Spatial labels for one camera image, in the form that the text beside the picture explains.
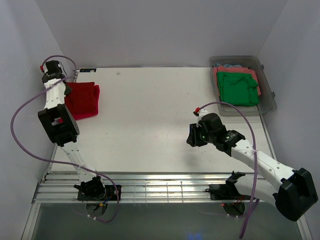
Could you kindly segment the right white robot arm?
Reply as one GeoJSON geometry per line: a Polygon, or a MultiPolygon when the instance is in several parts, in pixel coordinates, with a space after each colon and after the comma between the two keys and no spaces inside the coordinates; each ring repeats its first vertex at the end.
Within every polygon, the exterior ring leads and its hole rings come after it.
{"type": "Polygon", "coordinates": [[[232,172],[231,176],[211,192],[222,199],[237,199],[240,195],[251,195],[271,205],[288,220],[296,222],[317,201],[318,195],[311,173],[305,168],[296,170],[284,165],[264,152],[254,150],[244,135],[236,130],[228,130],[220,117],[204,109],[194,111],[197,122],[189,126],[186,140],[191,147],[212,144],[220,152],[257,170],[266,181],[253,183],[242,172],[232,172]]]}

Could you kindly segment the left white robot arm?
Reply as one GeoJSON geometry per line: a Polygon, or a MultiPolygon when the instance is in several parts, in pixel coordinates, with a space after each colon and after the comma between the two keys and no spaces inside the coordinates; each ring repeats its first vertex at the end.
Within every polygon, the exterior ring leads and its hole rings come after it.
{"type": "Polygon", "coordinates": [[[65,103],[65,97],[72,89],[62,80],[66,76],[60,62],[50,60],[41,66],[41,71],[47,92],[44,109],[38,112],[38,118],[50,141],[63,150],[75,168],[80,184],[74,187],[86,197],[100,200],[106,195],[106,187],[100,176],[88,171],[90,165],[79,150],[77,137],[80,130],[65,103]]]}

